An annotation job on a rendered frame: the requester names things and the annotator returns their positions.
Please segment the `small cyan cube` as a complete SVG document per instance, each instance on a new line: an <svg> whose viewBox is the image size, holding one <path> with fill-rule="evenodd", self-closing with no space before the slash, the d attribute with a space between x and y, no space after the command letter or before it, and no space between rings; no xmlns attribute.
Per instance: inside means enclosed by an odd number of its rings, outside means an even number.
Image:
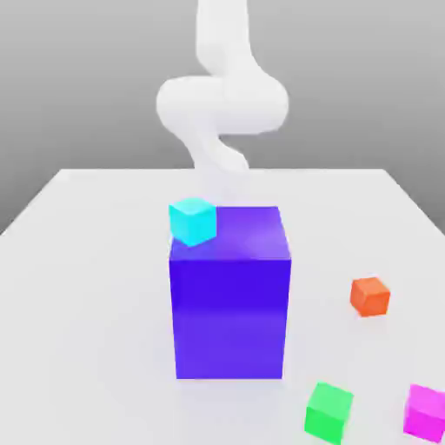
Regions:
<svg viewBox="0 0 445 445"><path fill-rule="evenodd" d="M174 239L193 247L216 237L216 206L191 197L169 205L170 232Z"/></svg>

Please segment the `small orange cube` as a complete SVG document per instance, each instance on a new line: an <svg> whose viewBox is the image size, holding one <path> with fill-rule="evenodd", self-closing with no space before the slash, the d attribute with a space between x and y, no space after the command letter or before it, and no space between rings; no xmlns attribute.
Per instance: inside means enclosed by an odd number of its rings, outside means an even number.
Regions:
<svg viewBox="0 0 445 445"><path fill-rule="evenodd" d="M385 315L390 290L375 276L355 279L351 285L350 303L361 317Z"/></svg>

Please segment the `small green cube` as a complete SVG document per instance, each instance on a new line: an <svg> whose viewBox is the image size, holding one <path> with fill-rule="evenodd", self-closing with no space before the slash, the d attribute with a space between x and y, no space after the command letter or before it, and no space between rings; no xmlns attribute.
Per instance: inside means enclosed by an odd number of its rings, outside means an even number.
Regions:
<svg viewBox="0 0 445 445"><path fill-rule="evenodd" d="M306 407L304 431L332 445L341 445L353 399L347 390L318 382Z"/></svg>

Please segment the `small magenta cube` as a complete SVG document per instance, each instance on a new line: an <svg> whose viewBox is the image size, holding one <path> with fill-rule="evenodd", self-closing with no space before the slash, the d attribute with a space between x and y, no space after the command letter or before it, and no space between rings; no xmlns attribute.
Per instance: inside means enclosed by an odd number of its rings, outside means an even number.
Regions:
<svg viewBox="0 0 445 445"><path fill-rule="evenodd" d="M445 433L445 392L411 384L404 407L403 432L440 443Z"/></svg>

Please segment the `large purple box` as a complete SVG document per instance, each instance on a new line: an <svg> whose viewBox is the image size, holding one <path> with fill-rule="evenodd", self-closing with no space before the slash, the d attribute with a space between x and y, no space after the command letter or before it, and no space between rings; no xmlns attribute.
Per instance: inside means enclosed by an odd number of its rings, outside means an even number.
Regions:
<svg viewBox="0 0 445 445"><path fill-rule="evenodd" d="M281 378L291 265L276 206L220 207L215 238L194 247L173 241L177 378Z"/></svg>

